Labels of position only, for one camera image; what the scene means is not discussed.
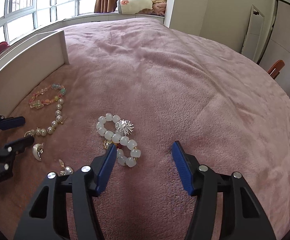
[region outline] chair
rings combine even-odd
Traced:
[[[275,64],[272,65],[272,67],[270,68],[270,70],[268,70],[268,74],[275,79],[279,73],[280,70],[283,68],[283,66],[285,65],[285,63],[283,62],[283,60],[278,60]]]

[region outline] crescent earring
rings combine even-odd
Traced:
[[[39,162],[42,161],[41,154],[43,153],[43,145],[42,144],[35,144],[32,149],[32,153]]]

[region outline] door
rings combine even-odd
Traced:
[[[261,12],[253,5],[251,7],[251,16],[249,21],[248,31],[243,43],[243,48],[241,54],[245,57],[256,62],[255,54],[258,48],[259,37],[262,31],[262,26],[264,22],[264,16]]]

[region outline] blue gripper pad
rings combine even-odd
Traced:
[[[196,172],[199,163],[195,156],[186,154],[184,152],[178,141],[173,143],[171,147],[171,154],[173,156],[184,190],[186,190],[188,194],[192,196],[194,194],[193,174]]]
[[[109,181],[109,177],[112,173],[115,161],[117,156],[117,149],[115,144],[112,145],[107,156],[103,162],[103,165],[97,175],[97,184],[95,191],[100,195],[102,192],[105,191],[107,183]]]

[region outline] silver brooch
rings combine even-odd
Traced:
[[[133,132],[134,125],[130,121],[122,119],[117,121],[115,128],[126,136]]]

